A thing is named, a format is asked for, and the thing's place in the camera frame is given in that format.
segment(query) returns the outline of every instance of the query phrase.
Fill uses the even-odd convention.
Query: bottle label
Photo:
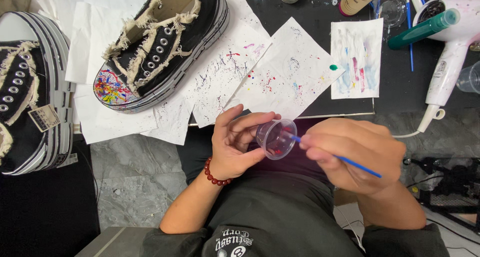
[[[342,0],[340,7],[346,15],[354,15],[372,0]]]

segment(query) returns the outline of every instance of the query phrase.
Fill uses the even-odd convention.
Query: black canvas sneaker
[[[7,12],[0,16],[0,172],[3,174],[55,168],[68,158],[73,134],[69,101],[75,85],[64,81],[67,58],[68,45],[50,19],[27,12]],[[59,124],[42,132],[28,112],[47,105],[57,113]],[[41,120],[44,113],[33,114]]]
[[[93,84],[96,97],[120,113],[156,105],[229,20],[225,0],[147,0],[105,51],[106,62]]]

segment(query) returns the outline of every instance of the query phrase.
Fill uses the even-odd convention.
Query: left hand
[[[281,119],[281,116],[274,112],[256,112],[233,120],[242,111],[243,104],[238,104],[221,113],[215,120],[210,173],[217,180],[239,177],[248,168],[263,160],[265,153],[262,148],[247,152],[248,145],[255,138],[258,125]]]

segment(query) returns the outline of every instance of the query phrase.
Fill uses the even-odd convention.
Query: metal eyelet
[[[13,83],[16,84],[16,85],[23,85],[24,84],[24,82],[21,79],[18,79],[18,78],[15,78],[13,80]]]
[[[2,101],[5,101],[5,102],[13,102],[14,100],[14,97],[12,97],[11,95],[6,95],[2,98]]]
[[[10,88],[8,89],[8,91],[9,91],[10,93],[16,94],[16,93],[18,93],[18,88],[15,87],[15,86],[12,86],[12,87],[10,87]]]

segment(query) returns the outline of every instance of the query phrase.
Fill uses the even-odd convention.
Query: marble floor
[[[416,130],[422,112],[351,117],[387,126],[394,135]],[[406,156],[480,157],[480,112],[448,110],[425,133],[401,139]],[[93,173],[100,191],[101,230],[109,226],[155,227],[186,187],[175,145],[133,134],[91,144]]]

